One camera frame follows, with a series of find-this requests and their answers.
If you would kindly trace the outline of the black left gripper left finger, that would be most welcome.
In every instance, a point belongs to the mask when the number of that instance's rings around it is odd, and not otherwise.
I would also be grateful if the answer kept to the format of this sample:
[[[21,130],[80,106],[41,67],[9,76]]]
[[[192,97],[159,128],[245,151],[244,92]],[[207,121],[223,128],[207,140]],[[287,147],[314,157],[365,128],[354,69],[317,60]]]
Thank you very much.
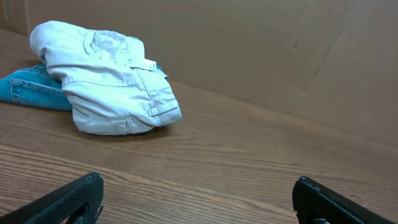
[[[103,210],[103,178],[90,172],[1,217],[1,223],[95,224]]]

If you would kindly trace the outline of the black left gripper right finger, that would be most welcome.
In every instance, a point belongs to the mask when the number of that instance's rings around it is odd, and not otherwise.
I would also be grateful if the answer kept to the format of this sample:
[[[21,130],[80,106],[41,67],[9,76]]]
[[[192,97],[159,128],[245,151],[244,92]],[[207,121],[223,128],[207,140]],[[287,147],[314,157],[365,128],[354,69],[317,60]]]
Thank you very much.
[[[394,224],[306,176],[296,181],[292,203],[300,224]]]

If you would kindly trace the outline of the beige pants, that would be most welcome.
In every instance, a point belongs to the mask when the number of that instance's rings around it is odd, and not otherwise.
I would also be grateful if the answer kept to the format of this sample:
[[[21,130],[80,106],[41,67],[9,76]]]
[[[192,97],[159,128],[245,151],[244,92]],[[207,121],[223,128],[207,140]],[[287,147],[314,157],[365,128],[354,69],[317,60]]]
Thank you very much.
[[[137,134],[182,118],[168,76],[138,38],[48,21],[31,32],[30,47],[61,81],[82,132]]]

